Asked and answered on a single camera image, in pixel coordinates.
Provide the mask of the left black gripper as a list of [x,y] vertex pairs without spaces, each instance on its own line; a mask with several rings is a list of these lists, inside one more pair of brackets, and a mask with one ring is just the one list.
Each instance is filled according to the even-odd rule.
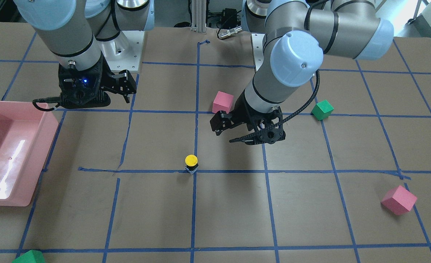
[[211,129],[219,136],[224,130],[233,129],[239,125],[246,124],[249,131],[254,131],[248,135],[229,140],[233,142],[243,142],[247,145],[274,144],[277,141],[285,140],[286,133],[280,122],[283,120],[280,109],[270,113],[262,113],[254,110],[248,105],[243,92],[237,99],[234,109],[227,113],[218,111],[210,120]]

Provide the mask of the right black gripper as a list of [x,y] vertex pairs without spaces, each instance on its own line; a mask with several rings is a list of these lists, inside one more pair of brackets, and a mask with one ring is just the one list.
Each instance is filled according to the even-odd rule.
[[61,89],[59,104],[67,109],[109,106],[108,92],[122,95],[129,104],[129,95],[137,91],[136,81],[129,70],[113,73],[103,55],[87,70],[59,65],[58,79]]

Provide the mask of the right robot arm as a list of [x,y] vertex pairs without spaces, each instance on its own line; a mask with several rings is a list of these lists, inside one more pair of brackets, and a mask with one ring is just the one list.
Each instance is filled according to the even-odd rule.
[[109,93],[137,92],[135,78],[108,62],[132,57],[125,31],[149,31],[155,25],[153,0],[16,0],[19,13],[59,62],[59,96],[33,100],[66,109],[107,107]]

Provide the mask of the green cube near arm base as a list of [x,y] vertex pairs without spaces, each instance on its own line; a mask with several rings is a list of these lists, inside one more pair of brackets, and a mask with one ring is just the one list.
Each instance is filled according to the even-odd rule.
[[323,100],[316,103],[311,113],[316,118],[316,120],[322,121],[329,117],[333,111],[334,107],[329,103],[329,101]]

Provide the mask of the pink cube near arm base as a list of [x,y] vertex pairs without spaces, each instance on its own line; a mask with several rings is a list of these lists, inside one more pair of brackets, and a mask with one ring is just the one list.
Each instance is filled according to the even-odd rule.
[[233,100],[233,95],[218,91],[212,104],[212,113],[215,114],[218,111],[225,111],[226,113],[229,113],[232,107]]

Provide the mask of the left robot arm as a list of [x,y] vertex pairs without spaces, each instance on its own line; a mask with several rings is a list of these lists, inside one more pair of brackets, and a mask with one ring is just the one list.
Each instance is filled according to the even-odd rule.
[[247,145],[284,140],[283,124],[316,97],[324,55],[377,60],[391,46],[394,25],[376,14],[373,0],[244,0],[241,26],[264,34],[263,62],[231,112],[212,117],[212,131],[246,124],[250,134],[231,139]]

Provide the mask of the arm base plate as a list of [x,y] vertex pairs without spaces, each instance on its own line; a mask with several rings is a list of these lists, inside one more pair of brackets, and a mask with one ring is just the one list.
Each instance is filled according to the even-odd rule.
[[139,72],[145,36],[144,31],[122,31],[115,39],[102,43],[104,57],[112,72],[124,69]]
[[265,42],[265,34],[252,33],[251,43],[253,48],[253,59],[255,63],[255,72],[257,73],[264,62],[263,44]]

